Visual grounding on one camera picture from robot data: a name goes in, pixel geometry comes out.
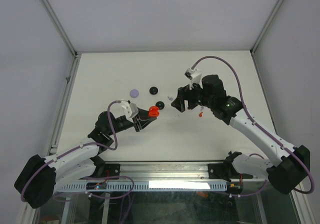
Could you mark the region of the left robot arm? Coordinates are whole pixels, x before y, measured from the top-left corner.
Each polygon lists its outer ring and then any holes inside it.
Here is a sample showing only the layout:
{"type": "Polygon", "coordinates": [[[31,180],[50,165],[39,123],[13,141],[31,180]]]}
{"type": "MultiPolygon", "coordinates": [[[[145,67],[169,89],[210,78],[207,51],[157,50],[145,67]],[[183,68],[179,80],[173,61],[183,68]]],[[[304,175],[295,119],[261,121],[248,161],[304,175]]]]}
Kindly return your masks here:
{"type": "Polygon", "coordinates": [[[53,194],[78,179],[87,177],[103,179],[105,162],[100,154],[114,150],[116,134],[133,128],[140,132],[160,115],[155,106],[149,110],[139,108],[137,112],[126,112],[115,117],[110,111],[99,114],[94,129],[83,141],[61,152],[41,157],[30,157],[14,183],[22,202],[33,209],[43,206],[53,194]]]}

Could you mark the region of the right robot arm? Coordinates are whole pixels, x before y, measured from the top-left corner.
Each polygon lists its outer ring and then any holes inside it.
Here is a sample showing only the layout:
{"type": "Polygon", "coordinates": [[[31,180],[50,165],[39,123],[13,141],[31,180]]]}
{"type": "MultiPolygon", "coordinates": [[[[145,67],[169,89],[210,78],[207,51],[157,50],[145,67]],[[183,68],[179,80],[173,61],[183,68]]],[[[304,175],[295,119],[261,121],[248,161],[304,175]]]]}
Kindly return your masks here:
{"type": "Polygon", "coordinates": [[[201,84],[178,88],[171,106],[181,113],[197,106],[210,109],[217,119],[242,133],[266,155],[262,159],[239,151],[229,152],[222,173],[216,174],[226,181],[238,174],[248,174],[268,180],[278,192],[289,194],[310,171],[310,151],[303,145],[295,147],[249,117],[242,102],[227,95],[216,74],[203,77],[201,84]]]}

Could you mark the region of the orange charging case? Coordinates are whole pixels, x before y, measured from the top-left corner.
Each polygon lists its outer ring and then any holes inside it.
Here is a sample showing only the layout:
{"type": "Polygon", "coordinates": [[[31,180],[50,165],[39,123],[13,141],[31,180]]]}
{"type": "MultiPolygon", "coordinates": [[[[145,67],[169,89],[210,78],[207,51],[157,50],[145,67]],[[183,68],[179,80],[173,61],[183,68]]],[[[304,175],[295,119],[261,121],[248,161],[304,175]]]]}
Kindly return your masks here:
{"type": "Polygon", "coordinates": [[[148,116],[150,117],[150,118],[156,118],[156,117],[158,117],[159,115],[160,115],[160,108],[159,107],[157,107],[157,106],[151,106],[150,108],[149,108],[149,110],[148,110],[148,116]]]}

